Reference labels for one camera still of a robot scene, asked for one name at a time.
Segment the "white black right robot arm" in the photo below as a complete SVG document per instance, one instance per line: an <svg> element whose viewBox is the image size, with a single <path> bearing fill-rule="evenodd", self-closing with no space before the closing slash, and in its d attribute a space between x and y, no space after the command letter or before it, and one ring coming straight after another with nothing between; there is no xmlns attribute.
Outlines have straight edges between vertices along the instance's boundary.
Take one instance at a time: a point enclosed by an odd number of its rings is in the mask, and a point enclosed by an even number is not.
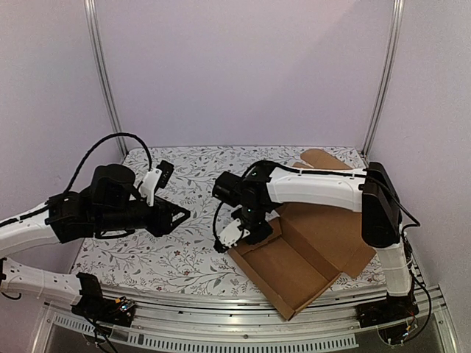
<svg viewBox="0 0 471 353"><path fill-rule="evenodd" d="M315 204L360 213L361 237L377 252L386 279L389 298L381 303L380 314L395 321L408 310L415 276L406 239L408 225L403 217L410 219L410 227L418 227L420 222L401 204L382 164L332 170L259 160L241 176L223 172L215 181L212 195L220 204L234 208L232 222L221 232L213 232L213 247L218 253L242 239L266 239L272 233L266 214L283 204Z"/></svg>

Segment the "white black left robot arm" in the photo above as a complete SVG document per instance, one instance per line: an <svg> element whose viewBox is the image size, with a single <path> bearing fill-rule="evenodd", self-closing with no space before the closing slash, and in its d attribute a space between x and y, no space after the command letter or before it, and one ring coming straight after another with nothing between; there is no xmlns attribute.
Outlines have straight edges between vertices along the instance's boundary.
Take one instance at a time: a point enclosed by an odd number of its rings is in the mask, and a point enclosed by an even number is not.
<svg viewBox="0 0 471 353"><path fill-rule="evenodd" d="M140 229L156 238L171 234L189 210L155 195L173 167L161 164L135 187L135 173L124 165L96 167L91 184L80 192L50 197L23 215L1 222L1 292L30 294L82 309L94 319L110 311L99 280L90 274L59 274L22 265L11 254L82 238L112 240Z"/></svg>

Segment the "brown cardboard box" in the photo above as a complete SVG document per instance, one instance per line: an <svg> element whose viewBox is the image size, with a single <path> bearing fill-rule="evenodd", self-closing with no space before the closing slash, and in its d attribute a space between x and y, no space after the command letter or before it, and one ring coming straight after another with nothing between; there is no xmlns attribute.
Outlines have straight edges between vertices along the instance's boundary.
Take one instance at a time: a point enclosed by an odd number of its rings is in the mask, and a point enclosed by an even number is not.
<svg viewBox="0 0 471 353"><path fill-rule="evenodd" d="M295 168L351 170L319 149L301 154ZM228 254L287 321L342 274L354 279L375 256L361 237L362 215L338 207L287 203L266 214L273 233Z"/></svg>

